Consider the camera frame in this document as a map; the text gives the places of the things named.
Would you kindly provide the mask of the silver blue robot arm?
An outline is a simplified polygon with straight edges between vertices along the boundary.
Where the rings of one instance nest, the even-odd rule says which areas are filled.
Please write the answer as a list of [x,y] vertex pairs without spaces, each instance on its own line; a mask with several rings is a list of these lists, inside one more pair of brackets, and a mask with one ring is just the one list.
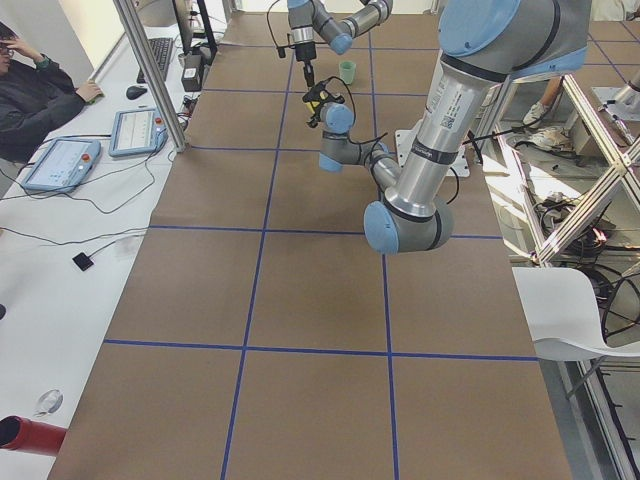
[[317,58],[314,35],[318,34],[338,55],[352,46],[353,40],[389,19],[392,0],[362,1],[363,7],[342,20],[336,20],[321,1],[287,2],[288,21],[293,38],[295,58],[303,63],[306,85],[316,84],[312,61]]
[[588,1],[450,1],[438,41],[442,75],[429,96],[403,164],[378,140],[349,137],[354,112],[315,82],[310,66],[303,100],[310,126],[323,127],[319,165],[339,171],[362,165],[379,200],[364,212],[368,244],[382,254],[426,251],[450,237],[453,219],[438,190],[490,89],[505,80],[532,81],[578,70],[586,57]]

